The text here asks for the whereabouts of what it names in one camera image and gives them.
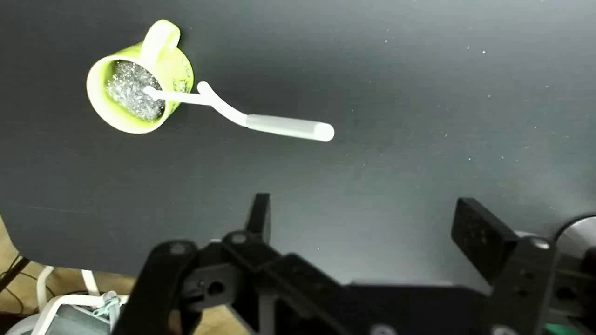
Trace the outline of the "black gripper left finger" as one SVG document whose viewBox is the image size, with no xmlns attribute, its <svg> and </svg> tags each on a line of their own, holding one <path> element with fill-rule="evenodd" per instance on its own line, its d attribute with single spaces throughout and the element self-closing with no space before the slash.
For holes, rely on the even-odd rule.
<svg viewBox="0 0 596 335">
<path fill-rule="evenodd" d="M 271 258 L 270 242 L 270 195 L 253 197 L 247 219 L 240 230 L 223 236 L 231 262 L 245 271 L 255 271 Z"/>
</svg>

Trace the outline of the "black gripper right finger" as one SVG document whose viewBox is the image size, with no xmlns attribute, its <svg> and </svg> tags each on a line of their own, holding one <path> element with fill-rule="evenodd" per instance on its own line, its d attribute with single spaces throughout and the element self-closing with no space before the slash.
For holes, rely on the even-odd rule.
<svg viewBox="0 0 596 335">
<path fill-rule="evenodd" d="M 502 270 L 519 236 L 491 214 L 480 201 L 456 201 L 450 238 L 486 283 Z"/>
</svg>

